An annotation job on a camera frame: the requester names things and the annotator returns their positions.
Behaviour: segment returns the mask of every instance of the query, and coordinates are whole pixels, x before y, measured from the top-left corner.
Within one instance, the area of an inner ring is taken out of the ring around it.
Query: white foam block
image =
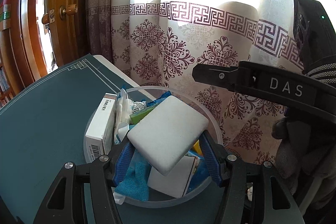
[[[169,96],[143,118],[127,137],[166,176],[195,144],[209,120],[191,106]]]
[[[197,162],[196,157],[184,156],[167,176],[161,175],[155,168],[152,168],[147,185],[166,195],[181,198],[187,193]]]

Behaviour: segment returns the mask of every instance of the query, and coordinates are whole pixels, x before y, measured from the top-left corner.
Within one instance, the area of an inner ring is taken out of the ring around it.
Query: curtain
[[[335,0],[320,0],[326,11]],[[274,162],[271,137],[284,106],[196,83],[196,64],[240,60],[301,72],[293,39],[293,0],[87,0],[93,54],[102,54],[139,85],[174,88],[217,120],[226,148],[247,162]]]

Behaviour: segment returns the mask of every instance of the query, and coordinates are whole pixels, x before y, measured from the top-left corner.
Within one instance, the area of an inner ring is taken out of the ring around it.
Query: table
[[[14,216],[32,224],[65,162],[84,164],[86,123],[106,92],[138,86],[102,56],[87,55],[38,80],[0,110],[0,196]],[[133,95],[142,100],[149,94]],[[88,222],[94,223],[85,185]],[[118,205],[124,224],[212,223],[223,190],[211,183],[197,197],[160,209]]]

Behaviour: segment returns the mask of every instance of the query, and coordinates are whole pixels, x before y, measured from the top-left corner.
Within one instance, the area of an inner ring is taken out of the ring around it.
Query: screw
[[[64,165],[64,167],[66,168],[66,169],[70,169],[70,168],[72,168],[73,167],[73,163],[72,162],[67,162],[65,165]]]
[[[237,159],[237,157],[236,157],[235,155],[233,155],[233,154],[230,154],[230,155],[227,157],[227,159],[228,159],[229,161],[235,161],[235,160]]]
[[[272,167],[272,163],[271,163],[270,161],[265,161],[265,162],[264,162],[264,166],[265,166],[266,168],[271,168],[271,167]]]
[[[100,161],[107,161],[109,159],[109,157],[107,156],[107,155],[101,155],[100,157],[99,157],[99,160]]]

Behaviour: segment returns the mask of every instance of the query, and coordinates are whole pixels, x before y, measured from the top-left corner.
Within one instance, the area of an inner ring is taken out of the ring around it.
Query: clear plastic container
[[[142,92],[145,90],[148,91],[148,93],[150,93],[155,98],[160,97],[162,93],[166,91],[170,91],[172,95],[177,96],[180,100],[184,101],[186,104],[191,105],[193,108],[195,108],[197,111],[199,111],[200,113],[202,113],[204,116],[206,116],[209,119],[208,130],[211,136],[214,138],[214,141],[218,144],[223,144],[221,129],[219,128],[214,116],[210,113],[210,111],[204,105],[198,102],[195,98],[192,98],[189,95],[182,93],[181,91],[174,90],[174,89],[167,88],[167,87],[162,87],[162,86],[139,86],[139,87],[128,89],[127,93],[129,97],[132,99],[132,92],[134,91]],[[88,128],[88,125],[90,124],[92,120],[94,113],[92,114],[92,116],[90,117],[90,120],[88,121],[85,132]],[[87,163],[90,163],[91,161],[90,161],[88,151],[86,149],[85,138],[83,142],[83,147],[84,147],[85,160]],[[195,197],[196,195],[198,195],[199,193],[201,193],[210,184],[210,182],[211,182],[211,177],[207,177],[200,186],[198,186],[196,189],[194,189],[193,191],[189,192],[188,194],[184,195],[181,198],[173,198],[173,197],[170,197],[168,195],[165,195],[163,193],[160,193],[150,188],[150,194],[149,194],[148,201],[142,202],[142,201],[139,201],[139,200],[136,200],[136,199],[133,199],[127,196],[125,198],[125,202],[135,205],[135,206],[145,207],[145,208],[163,208],[163,207],[175,206],[183,202],[186,202],[190,200],[191,198]]]

